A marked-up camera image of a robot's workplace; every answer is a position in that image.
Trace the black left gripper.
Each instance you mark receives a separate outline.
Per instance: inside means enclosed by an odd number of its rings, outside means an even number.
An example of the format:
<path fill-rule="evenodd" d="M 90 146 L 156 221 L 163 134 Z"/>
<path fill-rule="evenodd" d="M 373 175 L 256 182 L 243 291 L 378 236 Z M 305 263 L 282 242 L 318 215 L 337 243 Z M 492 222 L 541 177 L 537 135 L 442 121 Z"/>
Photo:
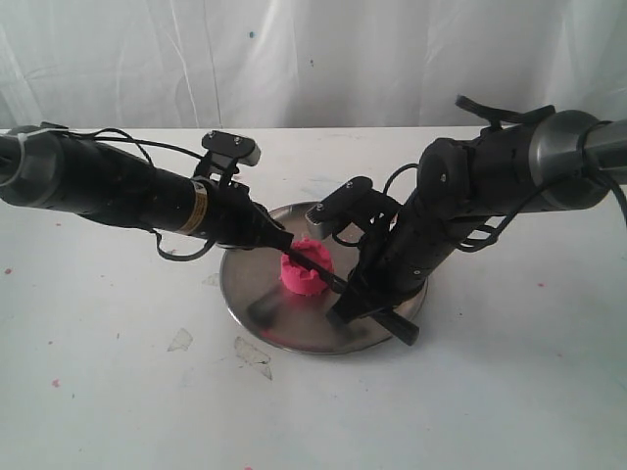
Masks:
<path fill-rule="evenodd" d="M 206 183 L 205 220 L 215 241 L 229 248 L 272 248 L 289 253 L 294 235 L 275 222 L 264 206 L 252 201 L 243 185 Z"/>

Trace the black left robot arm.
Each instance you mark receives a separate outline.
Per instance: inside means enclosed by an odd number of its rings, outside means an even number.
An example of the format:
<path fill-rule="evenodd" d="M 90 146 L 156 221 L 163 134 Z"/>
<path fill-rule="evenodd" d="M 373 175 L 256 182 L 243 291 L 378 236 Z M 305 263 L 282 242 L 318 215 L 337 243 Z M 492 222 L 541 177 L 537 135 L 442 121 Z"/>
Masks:
<path fill-rule="evenodd" d="M 187 262 L 214 245 L 251 250 L 290 249 L 293 236 L 234 180 L 238 166 L 254 166 L 261 150 L 248 137 L 213 130 L 190 177 L 155 166 L 150 141 L 115 128 L 82 133 L 43 122 L 1 136 L 1 199 L 16 206 L 71 212 L 93 222 L 201 239 Z"/>

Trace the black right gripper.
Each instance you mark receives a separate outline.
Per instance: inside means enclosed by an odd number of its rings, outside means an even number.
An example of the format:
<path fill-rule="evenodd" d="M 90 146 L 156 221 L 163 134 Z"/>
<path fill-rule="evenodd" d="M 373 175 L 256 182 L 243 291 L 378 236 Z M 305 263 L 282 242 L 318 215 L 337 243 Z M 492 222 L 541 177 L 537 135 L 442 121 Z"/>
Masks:
<path fill-rule="evenodd" d="M 367 269 L 349 277 L 351 292 L 339 295 L 325 317 L 331 324 L 349 324 L 375 316 L 402 316 L 396 305 L 420 291 L 425 279 L 455 249 L 447 234 L 458 205 L 452 197 L 429 199 L 411 195 L 396 224 Z"/>

